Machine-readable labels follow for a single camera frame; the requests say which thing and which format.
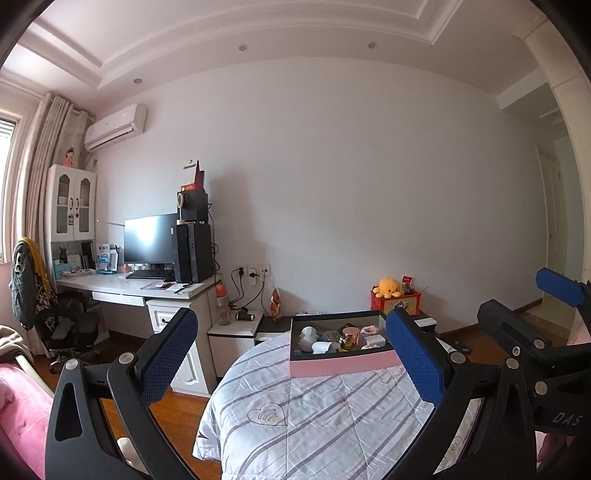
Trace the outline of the white power adapter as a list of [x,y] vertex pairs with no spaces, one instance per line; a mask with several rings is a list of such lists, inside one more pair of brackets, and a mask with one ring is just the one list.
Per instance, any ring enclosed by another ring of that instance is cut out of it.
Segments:
[[363,338],[365,344],[363,345],[364,349],[373,349],[373,348],[381,348],[385,347],[387,340],[381,334],[369,335]]

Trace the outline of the red cartoon box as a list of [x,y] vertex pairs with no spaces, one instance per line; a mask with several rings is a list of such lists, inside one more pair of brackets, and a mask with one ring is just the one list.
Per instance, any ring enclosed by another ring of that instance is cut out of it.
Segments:
[[370,293],[370,309],[380,310],[388,314],[394,308],[404,308],[409,315],[421,313],[422,293],[415,291],[410,295],[393,297],[391,299],[378,298],[373,292]]

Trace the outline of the white desk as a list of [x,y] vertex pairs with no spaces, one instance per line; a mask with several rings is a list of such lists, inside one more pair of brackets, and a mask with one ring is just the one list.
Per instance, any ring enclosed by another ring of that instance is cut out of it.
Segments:
[[113,332],[147,338],[162,330],[181,308],[197,315],[198,333],[171,381],[176,393],[208,397],[217,386],[207,332],[213,326],[214,280],[173,284],[158,289],[151,279],[132,279],[125,275],[84,275],[56,281],[61,289],[89,293],[99,302],[106,326]]

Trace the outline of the pink block donut model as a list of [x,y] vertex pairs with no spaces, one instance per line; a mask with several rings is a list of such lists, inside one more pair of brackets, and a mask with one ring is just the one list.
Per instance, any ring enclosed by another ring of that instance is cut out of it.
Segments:
[[360,332],[363,337],[374,336],[381,333],[381,328],[377,325],[366,325],[361,328]]

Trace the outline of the rose gold lidded jar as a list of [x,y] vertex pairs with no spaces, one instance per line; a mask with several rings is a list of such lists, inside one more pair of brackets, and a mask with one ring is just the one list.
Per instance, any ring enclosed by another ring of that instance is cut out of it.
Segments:
[[359,350],[361,347],[361,332],[355,326],[342,328],[341,348],[346,351]]

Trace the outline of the orange cap bottle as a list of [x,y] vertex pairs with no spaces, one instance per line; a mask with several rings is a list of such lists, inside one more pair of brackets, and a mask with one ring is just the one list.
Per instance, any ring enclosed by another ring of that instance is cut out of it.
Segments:
[[217,323],[221,326],[228,326],[231,324],[231,310],[229,308],[228,292],[225,286],[218,282],[215,284],[215,298],[217,310]]

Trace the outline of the yellow octopus plush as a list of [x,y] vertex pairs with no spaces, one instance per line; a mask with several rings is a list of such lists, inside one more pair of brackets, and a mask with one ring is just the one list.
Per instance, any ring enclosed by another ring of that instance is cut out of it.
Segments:
[[403,296],[399,282],[390,277],[382,278],[378,285],[372,289],[372,293],[376,298],[384,298],[386,300]]

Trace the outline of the black office chair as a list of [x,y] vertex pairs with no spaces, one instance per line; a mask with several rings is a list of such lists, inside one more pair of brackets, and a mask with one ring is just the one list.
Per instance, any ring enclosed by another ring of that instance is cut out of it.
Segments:
[[39,246],[27,237],[14,247],[9,287],[13,314],[25,330],[39,337],[50,355],[50,373],[61,371],[70,359],[88,363],[101,359],[95,346],[98,314],[88,308],[83,294],[56,292]]

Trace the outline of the black computer tower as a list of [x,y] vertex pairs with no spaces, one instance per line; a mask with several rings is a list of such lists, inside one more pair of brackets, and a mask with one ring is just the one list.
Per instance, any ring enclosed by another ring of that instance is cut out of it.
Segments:
[[214,273],[211,226],[195,222],[175,225],[174,273],[177,283],[202,283]]

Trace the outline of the pink and green storage box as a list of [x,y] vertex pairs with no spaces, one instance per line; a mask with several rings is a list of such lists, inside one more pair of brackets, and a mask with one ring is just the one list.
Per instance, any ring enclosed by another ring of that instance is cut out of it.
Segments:
[[290,323],[290,377],[381,370],[402,364],[379,310],[297,315]]

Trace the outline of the striped white bed sheet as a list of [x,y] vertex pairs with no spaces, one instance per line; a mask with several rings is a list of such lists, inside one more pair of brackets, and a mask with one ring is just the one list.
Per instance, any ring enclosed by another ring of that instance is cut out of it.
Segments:
[[233,363],[201,416],[192,454],[224,479],[382,479],[434,411],[401,365],[290,377],[290,335]]

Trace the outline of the black computer monitor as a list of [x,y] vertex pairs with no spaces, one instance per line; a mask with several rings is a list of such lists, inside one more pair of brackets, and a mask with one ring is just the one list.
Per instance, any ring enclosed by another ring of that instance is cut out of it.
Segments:
[[126,220],[124,261],[127,264],[173,263],[176,220],[176,213]]

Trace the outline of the dark low side shelf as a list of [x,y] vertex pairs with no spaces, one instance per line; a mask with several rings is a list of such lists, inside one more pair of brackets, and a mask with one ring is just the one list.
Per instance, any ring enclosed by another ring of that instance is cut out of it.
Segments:
[[279,362],[287,366],[290,376],[290,323],[292,317],[273,322],[266,316],[256,321],[235,320],[228,326],[218,323],[208,330],[216,375],[223,377],[228,369],[245,363],[246,355],[259,358],[266,352],[276,352]]

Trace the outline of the black speaker box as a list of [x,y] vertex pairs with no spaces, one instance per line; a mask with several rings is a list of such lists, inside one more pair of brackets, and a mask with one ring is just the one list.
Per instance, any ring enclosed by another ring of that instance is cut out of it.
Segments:
[[204,190],[185,190],[177,193],[177,212],[188,222],[208,222],[208,195]]

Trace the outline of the white glass door cabinet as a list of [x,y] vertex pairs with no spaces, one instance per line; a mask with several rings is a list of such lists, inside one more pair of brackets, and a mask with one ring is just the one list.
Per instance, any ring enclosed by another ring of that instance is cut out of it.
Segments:
[[93,241],[97,175],[53,165],[48,170],[45,198],[47,241]]

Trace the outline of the white air conditioner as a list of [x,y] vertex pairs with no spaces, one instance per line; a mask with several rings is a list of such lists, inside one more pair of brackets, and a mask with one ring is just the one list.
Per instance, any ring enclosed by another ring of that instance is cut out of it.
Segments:
[[129,105],[90,125],[86,130],[84,147],[88,152],[93,152],[141,135],[144,132],[146,118],[147,107],[145,105]]

